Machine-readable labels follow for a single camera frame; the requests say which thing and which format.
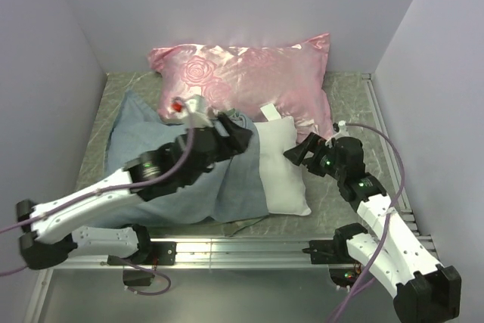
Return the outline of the blue green brown pillowcase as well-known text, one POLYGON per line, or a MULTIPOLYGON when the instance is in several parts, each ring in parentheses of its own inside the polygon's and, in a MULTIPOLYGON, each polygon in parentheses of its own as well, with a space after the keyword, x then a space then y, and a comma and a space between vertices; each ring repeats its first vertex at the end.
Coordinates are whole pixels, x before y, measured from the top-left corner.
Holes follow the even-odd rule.
MULTIPOLYGON (((233 112, 231 121, 253 133, 245 153, 217 163, 212 172, 202 174, 194 184, 175 194, 116 208, 102 214, 92 226, 120 228, 135 223, 164 227, 191 225, 206 219, 225 223, 267 216, 259 174, 258 132, 254 123, 240 112, 233 112)), ((105 175, 111 175, 145 151, 155 150, 184 133, 184 126, 166 125, 139 95, 127 91, 107 141, 105 175)))

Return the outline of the white pillow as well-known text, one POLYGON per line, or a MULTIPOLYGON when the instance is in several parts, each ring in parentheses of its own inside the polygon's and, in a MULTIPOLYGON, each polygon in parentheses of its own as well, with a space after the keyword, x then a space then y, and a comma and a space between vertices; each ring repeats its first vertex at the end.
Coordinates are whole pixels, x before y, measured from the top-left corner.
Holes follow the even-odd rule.
POLYGON ((271 214, 308 216, 306 187, 302 170, 292 164, 284 152, 296 146, 297 132, 293 117, 279 114, 273 104, 260 108, 265 122, 256 123, 259 135, 259 174, 271 214))

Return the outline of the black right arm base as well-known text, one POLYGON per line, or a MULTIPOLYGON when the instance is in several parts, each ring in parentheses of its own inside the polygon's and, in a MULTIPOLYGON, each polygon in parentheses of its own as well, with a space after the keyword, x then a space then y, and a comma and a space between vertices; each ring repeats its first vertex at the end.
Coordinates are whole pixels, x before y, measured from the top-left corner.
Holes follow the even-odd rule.
POLYGON ((356 262, 348 252, 345 241, 311 240, 309 245, 302 249, 303 253, 310 255, 312 265, 339 265, 356 262))

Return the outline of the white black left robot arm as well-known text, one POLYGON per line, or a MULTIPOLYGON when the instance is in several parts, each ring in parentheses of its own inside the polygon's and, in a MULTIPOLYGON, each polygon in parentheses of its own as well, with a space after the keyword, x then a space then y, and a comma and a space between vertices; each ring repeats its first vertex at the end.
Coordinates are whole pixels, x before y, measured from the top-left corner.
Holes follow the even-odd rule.
POLYGON ((16 205, 20 255, 31 270, 60 265, 74 256, 106 255, 119 264, 143 264, 153 254, 147 229, 92 228, 89 223, 122 207, 174 194, 194 184, 215 163, 244 153, 253 133, 222 113, 211 121, 190 113, 187 132, 147 151, 98 183, 48 203, 16 205))

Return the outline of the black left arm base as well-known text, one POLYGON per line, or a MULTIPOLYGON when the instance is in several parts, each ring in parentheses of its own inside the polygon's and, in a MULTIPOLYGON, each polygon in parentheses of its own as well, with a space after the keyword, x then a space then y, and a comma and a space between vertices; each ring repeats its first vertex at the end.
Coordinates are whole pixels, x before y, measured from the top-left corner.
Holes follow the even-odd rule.
POLYGON ((173 266, 176 242, 152 242, 138 246, 137 242, 115 241, 107 248, 107 264, 122 266, 124 261, 140 266, 173 266))

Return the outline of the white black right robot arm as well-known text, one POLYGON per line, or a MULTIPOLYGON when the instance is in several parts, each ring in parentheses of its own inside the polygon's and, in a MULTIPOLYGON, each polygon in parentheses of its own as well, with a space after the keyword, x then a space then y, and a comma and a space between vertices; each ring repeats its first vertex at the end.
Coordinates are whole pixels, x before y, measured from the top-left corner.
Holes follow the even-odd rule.
POLYGON ((358 262, 390 294, 401 322, 447 322, 460 315, 462 279, 414 235, 376 177, 366 170, 362 142, 340 136, 327 141, 311 133, 285 151, 294 165, 332 177, 341 197, 364 221, 335 231, 333 252, 341 262, 358 262))

